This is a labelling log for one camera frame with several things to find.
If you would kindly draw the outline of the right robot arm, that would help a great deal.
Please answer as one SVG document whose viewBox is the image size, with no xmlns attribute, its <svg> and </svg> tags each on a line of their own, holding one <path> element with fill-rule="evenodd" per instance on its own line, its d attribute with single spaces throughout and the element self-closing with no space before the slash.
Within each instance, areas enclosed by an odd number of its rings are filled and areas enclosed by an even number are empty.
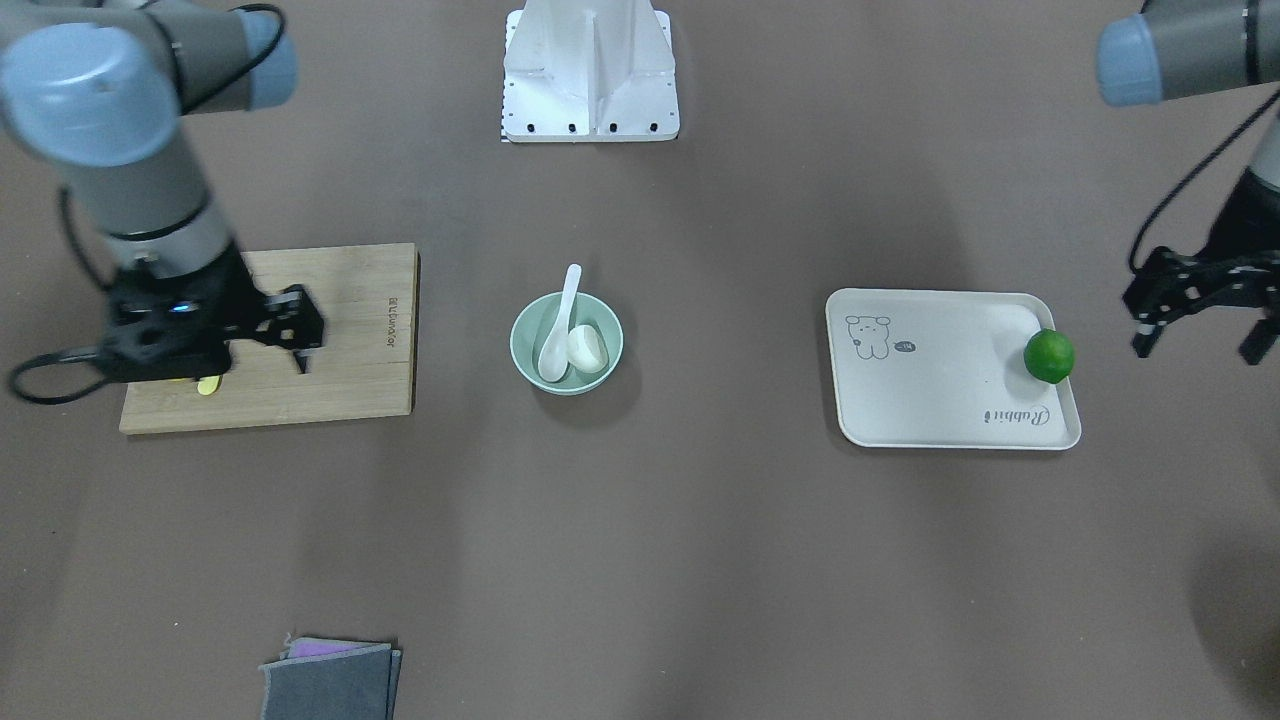
<svg viewBox="0 0 1280 720">
<path fill-rule="evenodd" d="M 252 340 L 307 372 L 323 314 L 303 286 L 255 284 L 182 124 L 284 104 L 285 27 L 269 3 L 3 4 L 3 124 L 55 169 L 116 268 L 101 340 L 49 363 L 90 363 L 111 383 L 200 378 Z"/>
</svg>

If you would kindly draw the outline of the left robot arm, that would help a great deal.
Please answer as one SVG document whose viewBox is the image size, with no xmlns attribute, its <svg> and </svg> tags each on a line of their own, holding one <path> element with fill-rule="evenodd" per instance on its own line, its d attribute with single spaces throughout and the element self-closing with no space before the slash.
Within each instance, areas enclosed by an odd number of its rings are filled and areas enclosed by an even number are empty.
<svg viewBox="0 0 1280 720">
<path fill-rule="evenodd" d="M 1112 108 L 1155 105 L 1276 83 L 1275 1 L 1147 1 L 1108 23 L 1094 55 L 1101 97 Z M 1208 307 L 1256 307 L 1261 319 L 1239 355 L 1260 364 L 1277 342 L 1279 149 L 1271 124 L 1226 197 L 1204 246 L 1155 249 L 1126 260 L 1123 301 L 1135 320 L 1135 354 L 1147 357 L 1174 322 Z"/>
</svg>

